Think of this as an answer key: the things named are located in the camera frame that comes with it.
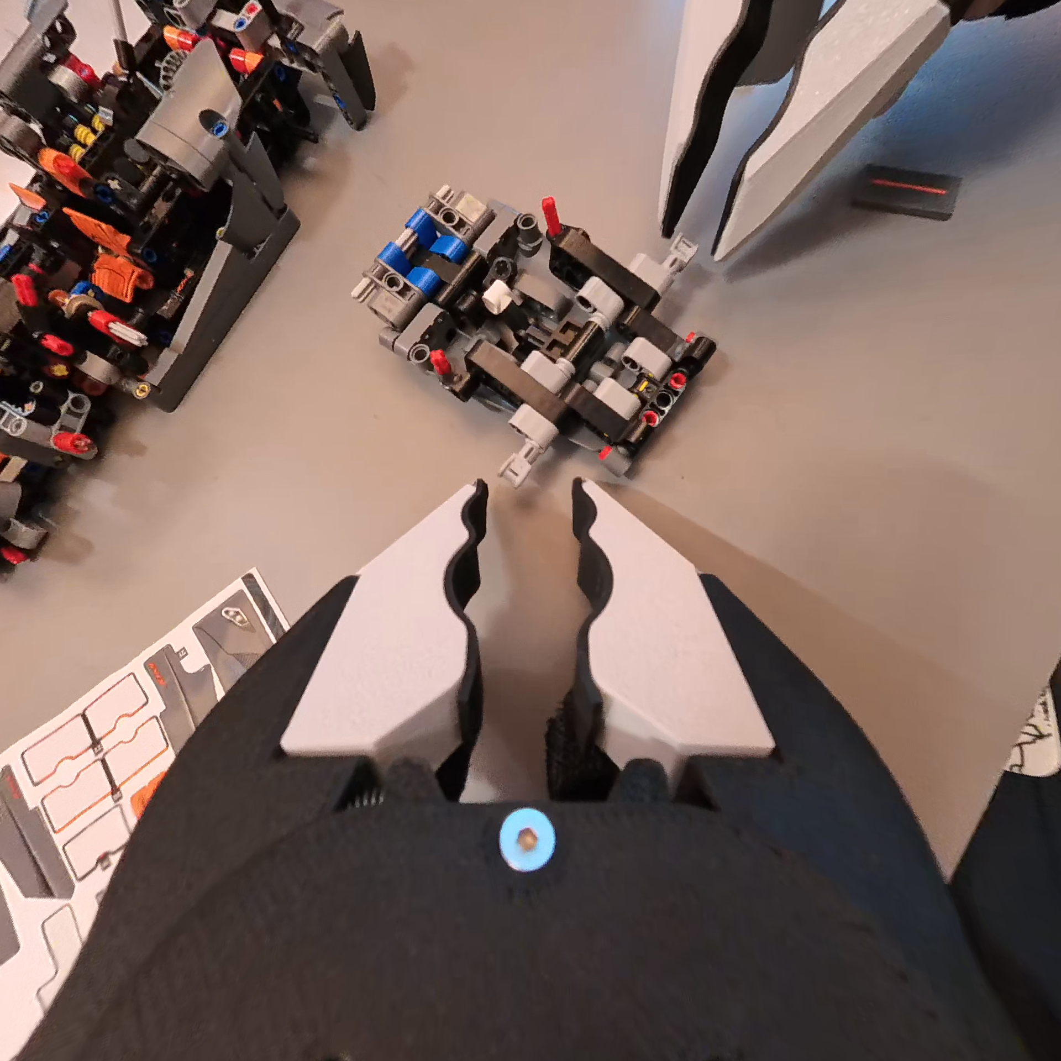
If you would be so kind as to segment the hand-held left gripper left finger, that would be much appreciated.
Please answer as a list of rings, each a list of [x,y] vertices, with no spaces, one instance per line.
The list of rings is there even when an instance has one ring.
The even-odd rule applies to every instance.
[[[488,487],[460,487],[355,574],[280,746],[289,756],[416,759],[458,800],[483,724],[479,591]]]

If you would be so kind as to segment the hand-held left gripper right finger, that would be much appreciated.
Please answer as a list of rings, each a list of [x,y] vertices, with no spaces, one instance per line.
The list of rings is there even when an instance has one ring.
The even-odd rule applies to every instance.
[[[550,799],[606,798],[634,761],[655,762],[674,790],[692,759],[772,754],[697,567],[590,480],[573,482],[572,523],[590,611],[547,723]]]

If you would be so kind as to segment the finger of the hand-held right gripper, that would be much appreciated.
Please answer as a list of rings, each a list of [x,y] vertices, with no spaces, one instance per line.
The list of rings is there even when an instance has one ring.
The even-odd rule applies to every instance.
[[[661,172],[662,234],[675,234],[736,89],[789,75],[816,23],[815,1],[684,3]]]
[[[776,218],[943,44],[938,1],[847,1],[829,8],[797,62],[789,91],[740,162],[713,258],[721,261]]]

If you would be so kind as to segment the small lego car subassembly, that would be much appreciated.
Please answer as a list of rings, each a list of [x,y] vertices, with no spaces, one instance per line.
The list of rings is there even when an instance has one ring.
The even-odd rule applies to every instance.
[[[463,403],[504,414],[520,440],[498,475],[520,487],[558,439],[627,475],[716,350],[656,314],[698,245],[628,265],[547,196],[536,213],[443,185],[406,219],[351,297],[383,347]]]

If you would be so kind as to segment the dark grey red-striped lego tile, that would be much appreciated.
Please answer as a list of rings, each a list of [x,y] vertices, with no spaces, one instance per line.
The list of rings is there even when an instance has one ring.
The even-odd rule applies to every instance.
[[[894,166],[866,166],[853,187],[852,206],[905,218],[953,216],[962,179]]]

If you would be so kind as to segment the lego sticker sheet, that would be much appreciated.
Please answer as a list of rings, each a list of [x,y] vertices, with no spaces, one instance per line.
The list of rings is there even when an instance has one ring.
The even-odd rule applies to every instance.
[[[251,568],[2,751],[2,1059],[59,994],[176,754],[286,627]]]

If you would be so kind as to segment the large lego car chassis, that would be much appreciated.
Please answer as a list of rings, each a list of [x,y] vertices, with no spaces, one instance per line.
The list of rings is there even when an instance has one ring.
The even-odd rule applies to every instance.
[[[180,405],[300,222],[280,168],[321,79],[362,129],[360,32],[323,1],[120,2],[112,67],[75,53],[68,2],[27,2],[2,56],[2,152],[30,166],[2,221],[2,574],[55,528],[60,475],[94,460],[114,395]]]

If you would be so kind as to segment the person's dark green shirt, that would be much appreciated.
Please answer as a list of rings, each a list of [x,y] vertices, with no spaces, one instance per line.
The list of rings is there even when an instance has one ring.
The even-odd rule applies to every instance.
[[[1048,684],[1060,714],[1060,668]],[[950,891],[1034,1059],[1060,1058],[1060,771],[1001,773]]]

